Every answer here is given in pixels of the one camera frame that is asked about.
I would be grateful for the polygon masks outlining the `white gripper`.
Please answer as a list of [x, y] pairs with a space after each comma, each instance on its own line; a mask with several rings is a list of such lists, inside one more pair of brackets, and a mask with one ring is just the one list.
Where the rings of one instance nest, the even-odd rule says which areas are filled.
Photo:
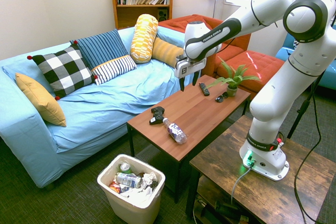
[[192, 63], [190, 62], [190, 58], [184, 55], [176, 57], [174, 75], [177, 78], [179, 78], [180, 90], [182, 92], [185, 89], [184, 85], [185, 76], [194, 73], [192, 85], [195, 86], [201, 73], [201, 70], [205, 68], [205, 66], [206, 66], [206, 59]]

